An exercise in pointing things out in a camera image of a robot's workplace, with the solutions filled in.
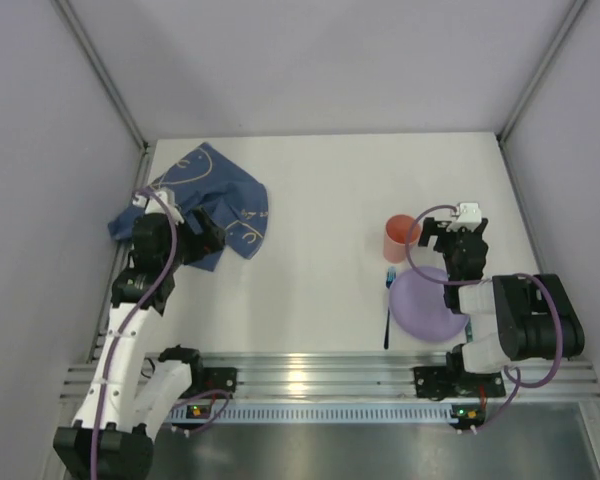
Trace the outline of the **blue cloth placemat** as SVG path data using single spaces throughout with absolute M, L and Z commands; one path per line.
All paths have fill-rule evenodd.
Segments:
M 269 218 L 265 186 L 205 142 L 178 160 L 150 187 L 173 192 L 192 228 L 192 210 L 201 207 L 226 232 L 226 245 L 249 260 L 260 249 Z

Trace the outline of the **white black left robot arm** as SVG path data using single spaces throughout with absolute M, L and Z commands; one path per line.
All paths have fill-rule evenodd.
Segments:
M 198 350 L 166 348 L 144 387 L 138 385 L 149 341 L 165 321 L 174 275 L 182 265 L 221 251 L 224 231 L 201 207 L 196 229 L 177 212 L 150 208 L 136 218 L 131 250 L 112 285 L 109 324 L 84 401 L 53 448 L 74 479 L 144 479 L 158 431 L 179 399 L 203 387 Z

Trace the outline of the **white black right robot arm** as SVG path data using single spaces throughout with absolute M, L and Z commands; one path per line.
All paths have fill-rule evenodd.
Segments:
M 502 369 L 528 359 L 556 362 L 584 350 L 583 327 L 557 275 L 484 278 L 487 224 L 423 221 L 419 245 L 432 246 L 444 260 L 445 306 L 469 318 L 472 334 L 447 352 L 445 366 L 416 369 L 420 397 L 501 397 Z

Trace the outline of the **orange plastic cup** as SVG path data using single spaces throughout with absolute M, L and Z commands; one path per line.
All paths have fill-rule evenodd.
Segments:
M 421 226 L 411 216 L 399 214 L 390 217 L 385 223 L 383 256 L 398 264 L 406 259 L 406 253 L 418 243 Z

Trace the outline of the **purple plastic plate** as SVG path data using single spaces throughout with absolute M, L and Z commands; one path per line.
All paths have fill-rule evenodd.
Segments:
M 465 331 L 469 317 L 453 313 L 444 302 L 442 285 L 407 269 L 389 289 L 389 310 L 399 327 L 426 343 L 447 342 Z

